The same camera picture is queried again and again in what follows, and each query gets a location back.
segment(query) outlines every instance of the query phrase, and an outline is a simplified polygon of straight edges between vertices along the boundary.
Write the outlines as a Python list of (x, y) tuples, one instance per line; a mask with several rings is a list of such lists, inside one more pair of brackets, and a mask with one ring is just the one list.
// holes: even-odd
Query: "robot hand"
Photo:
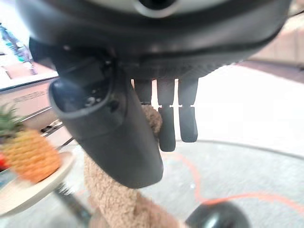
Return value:
[[(180, 132), (198, 133), (198, 78), (249, 57), (283, 26), (291, 0), (17, 0), (35, 60), (51, 60), (59, 118), (93, 160), (130, 188), (162, 178), (162, 161), (141, 110), (157, 80), (163, 151), (175, 149), (174, 80)], [(130, 79), (135, 81), (135, 91)]]

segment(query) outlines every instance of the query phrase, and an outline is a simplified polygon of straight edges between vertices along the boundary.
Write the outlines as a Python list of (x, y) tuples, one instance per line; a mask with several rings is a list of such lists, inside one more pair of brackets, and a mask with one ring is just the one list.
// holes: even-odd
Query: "black plastic casing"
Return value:
[[(98, 84), (101, 74), (94, 62), (68, 72)], [(149, 186), (161, 180), (163, 165), (158, 143), (144, 116), (130, 80), (119, 69), (108, 68), (110, 83), (105, 98), (90, 107), (66, 111), (71, 103), (64, 94), (75, 93), (78, 100), (90, 96), (86, 81), (70, 76), (53, 82), (49, 88), (51, 105), (69, 132), (86, 153), (112, 178), (129, 188)]]

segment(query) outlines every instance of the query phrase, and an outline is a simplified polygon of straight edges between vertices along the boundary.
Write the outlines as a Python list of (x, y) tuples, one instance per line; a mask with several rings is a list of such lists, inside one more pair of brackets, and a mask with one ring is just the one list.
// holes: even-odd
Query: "pineapple leaves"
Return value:
[(0, 138), (14, 137), (22, 129), (22, 120), (25, 119), (15, 115), (17, 108), (14, 104), (11, 107), (8, 105), (6, 103), (0, 106)]

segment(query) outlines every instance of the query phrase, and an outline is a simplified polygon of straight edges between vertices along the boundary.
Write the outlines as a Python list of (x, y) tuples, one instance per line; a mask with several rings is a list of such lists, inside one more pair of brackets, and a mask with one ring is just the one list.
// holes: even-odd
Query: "black robotic finger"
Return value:
[(183, 142), (193, 143), (198, 138), (198, 129), (195, 120), (195, 108), (191, 105), (195, 102), (198, 89), (198, 79), (179, 80), (179, 108), (180, 136)]
[(158, 104), (169, 106), (174, 100), (175, 80), (172, 79), (157, 79), (157, 99)]
[(134, 88), (142, 105), (151, 105), (152, 81), (141, 79), (134, 80)]
[(190, 106), (193, 105), (198, 90), (199, 80), (194, 79), (180, 79), (179, 80), (179, 105)]
[(160, 148), (164, 152), (175, 150), (175, 130), (173, 108), (170, 105), (174, 100), (174, 79), (157, 80), (157, 99), (161, 108), (158, 109), (162, 117), (162, 126), (159, 133)]
[(159, 108), (158, 112), (162, 117), (162, 126), (159, 133), (160, 148), (164, 152), (172, 152), (175, 150), (175, 130), (173, 108)]
[(191, 228), (249, 228), (246, 216), (229, 202), (215, 205), (199, 205), (187, 218)]
[(193, 143), (198, 139), (194, 107), (179, 107), (180, 136), (183, 142)]

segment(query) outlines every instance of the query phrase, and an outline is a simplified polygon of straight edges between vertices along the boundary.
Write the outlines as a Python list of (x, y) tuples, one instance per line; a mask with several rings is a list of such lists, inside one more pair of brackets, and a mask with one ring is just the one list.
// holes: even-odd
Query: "pineapple skin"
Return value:
[(21, 178), (38, 183), (61, 165), (59, 153), (35, 130), (24, 130), (2, 147), (8, 165)]

